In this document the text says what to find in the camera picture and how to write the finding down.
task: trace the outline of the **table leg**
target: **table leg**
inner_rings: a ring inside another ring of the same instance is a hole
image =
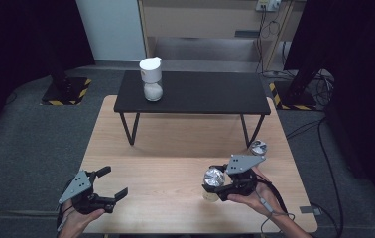
[[[120,119],[122,119],[123,127],[125,128],[126,136],[128,137],[129,144],[133,146],[135,144],[136,130],[138,129],[138,121],[140,113],[138,112],[135,117],[134,127],[132,128],[132,135],[129,133],[128,124],[126,124],[125,114],[119,112]]]
[[[241,118],[241,125],[243,126],[244,139],[246,140],[246,146],[247,148],[249,148],[250,144],[252,144],[252,142],[256,139],[256,136],[258,135],[259,129],[262,126],[262,122],[264,121],[265,115],[261,115],[261,117],[259,118],[258,125],[256,126],[256,129],[253,132],[252,138],[250,138],[250,140],[247,134],[246,122],[244,121],[244,115],[240,114],[240,118]]]

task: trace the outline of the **table top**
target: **table top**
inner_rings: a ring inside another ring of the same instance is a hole
[[[140,71],[126,71],[115,112],[269,115],[257,73],[162,72],[163,97],[145,99]]]
[[[134,146],[127,143],[122,122],[113,106],[117,96],[104,99],[81,169],[97,171],[105,166],[111,173],[98,178],[94,191],[112,197],[128,187],[112,214],[92,222],[87,233],[119,234],[215,234],[260,233],[266,217],[244,204],[209,202],[202,198],[204,172],[211,165],[228,163],[230,155],[246,155],[239,115],[155,114],[140,121]],[[287,139],[271,99],[272,109],[262,124],[259,140],[268,145],[261,171],[278,189],[295,221],[306,231],[317,230]],[[245,115],[253,132],[258,115]],[[128,123],[135,115],[127,116]],[[264,232],[279,229],[267,222]]]

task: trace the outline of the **yellow and black hazard tape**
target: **yellow and black hazard tape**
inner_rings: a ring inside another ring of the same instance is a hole
[[[78,105],[81,103],[83,97],[86,94],[86,91],[88,90],[88,86],[91,83],[91,79],[87,79],[85,81],[85,84],[83,88],[81,89],[81,92],[79,93],[78,98],[73,101],[65,101],[65,100],[49,100],[49,101],[42,101],[42,105],[53,105],[53,106],[63,106],[63,105]]]
[[[306,105],[283,105],[283,102],[281,101],[280,95],[278,94],[277,88],[275,88],[274,83],[270,83],[269,87],[272,92],[272,96],[274,97],[275,106],[277,109],[281,110],[306,110],[306,111],[313,111],[316,110],[315,106],[306,106]]]

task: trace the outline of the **wooden table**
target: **wooden table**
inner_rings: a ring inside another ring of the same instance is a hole
[[[258,139],[267,143],[269,151],[260,169],[296,214],[296,222],[315,232],[314,215],[300,212],[301,206],[310,205],[309,200],[273,102],[268,100],[272,113],[265,118]],[[209,166],[228,163],[232,154],[249,154],[240,116],[147,114],[138,125],[137,143],[131,146],[119,115],[113,112],[115,101],[113,95],[104,99],[81,169],[111,166],[111,173],[95,181],[94,191],[112,197],[129,187],[129,194],[112,214],[92,222],[86,233],[260,232],[266,217],[246,205],[202,198],[203,174]],[[258,117],[245,115],[247,125],[256,123]],[[278,231],[272,222],[264,226],[264,232]]]

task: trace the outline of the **black table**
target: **black table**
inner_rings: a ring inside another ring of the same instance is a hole
[[[265,115],[271,114],[256,73],[163,71],[163,97],[144,97],[140,71],[126,71],[114,105],[130,145],[134,145],[140,113],[239,114],[246,146],[255,140]],[[124,113],[136,113],[132,135]],[[244,115],[261,115],[249,140]]]

